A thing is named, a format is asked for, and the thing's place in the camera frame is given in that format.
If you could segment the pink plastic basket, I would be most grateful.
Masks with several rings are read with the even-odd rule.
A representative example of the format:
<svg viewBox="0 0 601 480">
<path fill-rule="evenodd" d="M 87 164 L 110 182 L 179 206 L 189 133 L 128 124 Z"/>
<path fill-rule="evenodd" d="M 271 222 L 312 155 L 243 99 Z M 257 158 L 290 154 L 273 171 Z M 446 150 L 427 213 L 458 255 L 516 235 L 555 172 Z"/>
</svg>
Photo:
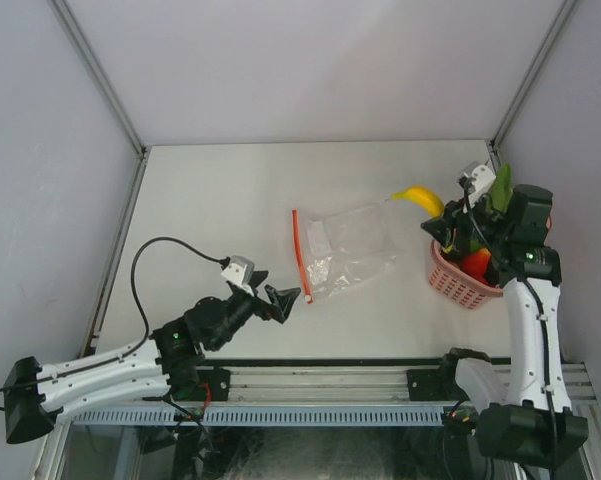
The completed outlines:
<svg viewBox="0 0 601 480">
<path fill-rule="evenodd" d="M 547 245 L 551 230 L 551 205 L 540 201 L 513 201 L 504 215 L 491 249 L 483 278 L 465 274 L 460 263 L 434 239 L 430 245 L 429 285 L 465 309 L 477 309 L 487 301 L 514 295 L 530 304 L 537 314 L 554 312 L 562 280 L 560 257 Z"/>
</svg>

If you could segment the red fake tomato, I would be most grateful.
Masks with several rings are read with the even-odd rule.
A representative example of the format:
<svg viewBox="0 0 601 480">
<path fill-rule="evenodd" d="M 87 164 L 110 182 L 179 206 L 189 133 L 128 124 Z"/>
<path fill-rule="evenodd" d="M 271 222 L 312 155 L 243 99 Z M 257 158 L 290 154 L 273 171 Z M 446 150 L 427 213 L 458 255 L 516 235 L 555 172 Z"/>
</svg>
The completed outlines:
<svg viewBox="0 0 601 480">
<path fill-rule="evenodd" d="M 477 250 L 466 256 L 460 263 L 461 270 L 475 278 L 483 278 L 491 260 L 491 253 L 487 248 Z"/>
</svg>

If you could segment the yellow fake banana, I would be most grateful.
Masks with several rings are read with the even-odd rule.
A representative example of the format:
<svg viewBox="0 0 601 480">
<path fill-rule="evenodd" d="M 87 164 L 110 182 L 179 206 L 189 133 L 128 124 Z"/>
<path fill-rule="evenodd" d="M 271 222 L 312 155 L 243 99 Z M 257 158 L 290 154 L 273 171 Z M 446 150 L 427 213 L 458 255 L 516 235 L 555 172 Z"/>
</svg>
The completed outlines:
<svg viewBox="0 0 601 480">
<path fill-rule="evenodd" d="M 424 209 L 431 218 L 441 217 L 445 205 L 440 197 L 424 186 L 411 186 L 403 191 L 393 193 L 391 200 L 408 200 Z"/>
</svg>

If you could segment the green fake leafy vegetable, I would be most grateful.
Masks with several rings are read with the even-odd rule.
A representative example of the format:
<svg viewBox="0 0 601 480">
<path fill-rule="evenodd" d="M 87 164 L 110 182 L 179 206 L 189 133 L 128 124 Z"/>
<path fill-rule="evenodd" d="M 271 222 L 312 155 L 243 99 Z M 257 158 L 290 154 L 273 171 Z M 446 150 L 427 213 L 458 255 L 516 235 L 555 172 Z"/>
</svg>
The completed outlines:
<svg viewBox="0 0 601 480">
<path fill-rule="evenodd" d="M 506 214 L 513 193 L 511 178 L 511 165 L 505 163 L 496 172 L 495 180 L 485 195 L 485 214 L 488 218 L 499 219 Z"/>
</svg>

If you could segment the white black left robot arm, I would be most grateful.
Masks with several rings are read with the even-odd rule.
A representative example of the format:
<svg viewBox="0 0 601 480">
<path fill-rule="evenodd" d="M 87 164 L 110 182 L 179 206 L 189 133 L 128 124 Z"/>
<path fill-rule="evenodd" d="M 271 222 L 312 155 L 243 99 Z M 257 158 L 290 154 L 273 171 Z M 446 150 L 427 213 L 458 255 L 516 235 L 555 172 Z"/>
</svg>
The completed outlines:
<svg viewBox="0 0 601 480">
<path fill-rule="evenodd" d="M 7 443 L 36 440 L 66 419 L 117 402 L 191 398 L 206 353 L 220 350 L 253 316 L 278 323 L 288 319 L 301 288 L 267 285 L 260 298 L 257 288 L 266 276 L 257 271 L 246 286 L 231 284 L 225 300 L 200 299 L 137 343 L 65 363 L 41 364 L 33 356 L 16 361 L 3 391 Z"/>
</svg>

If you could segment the clear zip top bag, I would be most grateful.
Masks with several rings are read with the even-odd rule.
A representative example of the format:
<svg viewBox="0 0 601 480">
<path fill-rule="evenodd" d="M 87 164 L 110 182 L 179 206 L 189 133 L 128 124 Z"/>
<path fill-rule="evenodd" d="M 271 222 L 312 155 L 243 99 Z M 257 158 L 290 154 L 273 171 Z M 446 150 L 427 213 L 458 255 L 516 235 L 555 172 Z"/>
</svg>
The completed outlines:
<svg viewBox="0 0 601 480">
<path fill-rule="evenodd" d="M 400 253 L 384 202 L 319 215 L 291 211 L 293 249 L 308 304 L 384 274 Z"/>
</svg>

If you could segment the aluminium mounting rail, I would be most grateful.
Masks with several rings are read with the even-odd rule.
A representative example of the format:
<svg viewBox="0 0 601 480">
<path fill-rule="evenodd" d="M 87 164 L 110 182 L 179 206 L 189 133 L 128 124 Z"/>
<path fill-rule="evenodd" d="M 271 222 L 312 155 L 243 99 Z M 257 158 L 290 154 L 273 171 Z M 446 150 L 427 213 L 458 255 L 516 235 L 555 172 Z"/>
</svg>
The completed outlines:
<svg viewBox="0 0 601 480">
<path fill-rule="evenodd" d="M 437 366 L 215 366 L 231 372 L 233 404 L 404 404 L 409 369 Z"/>
</svg>

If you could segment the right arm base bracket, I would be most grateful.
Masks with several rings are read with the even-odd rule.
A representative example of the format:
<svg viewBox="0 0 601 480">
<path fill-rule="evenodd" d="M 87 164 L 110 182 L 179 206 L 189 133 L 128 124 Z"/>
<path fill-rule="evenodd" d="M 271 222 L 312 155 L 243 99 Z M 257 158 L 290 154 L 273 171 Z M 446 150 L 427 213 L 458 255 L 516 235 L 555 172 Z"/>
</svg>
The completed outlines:
<svg viewBox="0 0 601 480">
<path fill-rule="evenodd" d="M 456 368 L 462 359 L 492 362 L 485 352 L 453 347 L 441 358 L 437 367 L 406 372 L 409 399 L 415 402 L 466 401 L 467 394 L 455 381 Z"/>
</svg>

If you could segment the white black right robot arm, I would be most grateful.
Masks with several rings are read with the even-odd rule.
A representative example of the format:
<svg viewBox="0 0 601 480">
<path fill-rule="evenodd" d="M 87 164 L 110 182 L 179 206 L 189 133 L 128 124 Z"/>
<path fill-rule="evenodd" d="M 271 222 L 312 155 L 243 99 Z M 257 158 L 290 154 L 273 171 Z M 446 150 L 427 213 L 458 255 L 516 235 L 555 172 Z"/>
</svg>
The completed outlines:
<svg viewBox="0 0 601 480">
<path fill-rule="evenodd" d="M 510 377 L 503 383 L 484 352 L 454 347 L 436 372 L 444 395 L 475 412 L 467 429 L 482 456 L 545 469 L 555 475 L 586 442 L 588 422 L 574 413 L 561 363 L 559 253 L 547 243 L 551 191 L 527 184 L 512 190 L 498 213 L 488 194 L 462 183 L 463 198 L 445 215 L 455 230 L 477 237 L 491 258 L 486 274 L 503 293 L 510 329 Z"/>
</svg>

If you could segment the aluminium frame post left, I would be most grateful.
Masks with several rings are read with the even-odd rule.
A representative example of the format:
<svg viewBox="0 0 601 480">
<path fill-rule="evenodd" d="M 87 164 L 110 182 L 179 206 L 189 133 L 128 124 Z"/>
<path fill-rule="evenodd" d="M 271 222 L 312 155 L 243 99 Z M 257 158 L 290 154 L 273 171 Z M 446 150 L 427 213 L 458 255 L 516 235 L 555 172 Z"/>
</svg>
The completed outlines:
<svg viewBox="0 0 601 480">
<path fill-rule="evenodd" d="M 147 147 L 141 140 L 114 85 L 98 59 L 69 2 L 65 0 L 49 0 L 47 4 L 134 154 L 138 159 L 143 159 Z"/>
</svg>

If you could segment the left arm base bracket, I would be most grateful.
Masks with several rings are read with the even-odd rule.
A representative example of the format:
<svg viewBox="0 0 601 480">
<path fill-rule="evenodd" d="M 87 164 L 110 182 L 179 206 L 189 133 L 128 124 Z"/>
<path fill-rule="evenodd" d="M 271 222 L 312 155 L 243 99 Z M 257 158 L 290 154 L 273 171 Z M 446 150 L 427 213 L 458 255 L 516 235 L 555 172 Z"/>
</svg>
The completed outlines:
<svg viewBox="0 0 601 480">
<path fill-rule="evenodd" d="M 206 400 L 224 402 L 229 398 L 231 372 L 228 369 L 213 367 L 198 371 L 198 379 L 177 387 L 172 398 L 176 402 Z"/>
</svg>

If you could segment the aluminium frame post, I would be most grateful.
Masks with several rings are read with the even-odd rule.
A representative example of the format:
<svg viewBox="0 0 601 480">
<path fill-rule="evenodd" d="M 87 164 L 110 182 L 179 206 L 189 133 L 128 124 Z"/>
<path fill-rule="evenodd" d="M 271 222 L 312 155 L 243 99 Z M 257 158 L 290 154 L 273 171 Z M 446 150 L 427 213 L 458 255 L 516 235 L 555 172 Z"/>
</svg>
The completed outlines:
<svg viewBox="0 0 601 480">
<path fill-rule="evenodd" d="M 531 63 L 526 69 L 504 116 L 499 122 L 494 135 L 487 142 L 490 155 L 493 158 L 497 160 L 500 159 L 500 150 L 509 131 L 513 127 L 527 98 L 543 73 L 544 68 L 549 62 L 551 55 L 556 49 L 580 4 L 581 2 L 578 0 L 564 0 L 560 3 L 559 9 L 546 33 L 542 37 L 542 40 L 532 57 Z"/>
<path fill-rule="evenodd" d="M 143 159 L 147 147 L 141 140 L 114 85 L 98 59 L 69 2 L 65 0 L 49 0 L 47 4 L 134 154 L 138 159 Z"/>
</svg>

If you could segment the aluminium frame post right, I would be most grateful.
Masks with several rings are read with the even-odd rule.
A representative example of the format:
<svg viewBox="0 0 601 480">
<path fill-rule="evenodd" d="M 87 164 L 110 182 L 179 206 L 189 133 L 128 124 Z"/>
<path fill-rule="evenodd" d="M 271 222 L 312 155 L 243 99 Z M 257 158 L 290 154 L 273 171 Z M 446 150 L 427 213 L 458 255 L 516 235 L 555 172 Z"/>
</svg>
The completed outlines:
<svg viewBox="0 0 601 480">
<path fill-rule="evenodd" d="M 542 40 L 532 57 L 531 63 L 526 69 L 504 116 L 499 122 L 494 135 L 487 142 L 490 155 L 493 158 L 497 160 L 500 159 L 500 150 L 509 131 L 513 127 L 527 98 L 543 73 L 544 68 L 549 62 L 551 55 L 556 49 L 580 4 L 581 2 L 578 0 L 564 0 L 560 3 L 559 9 L 546 33 L 542 37 Z"/>
</svg>

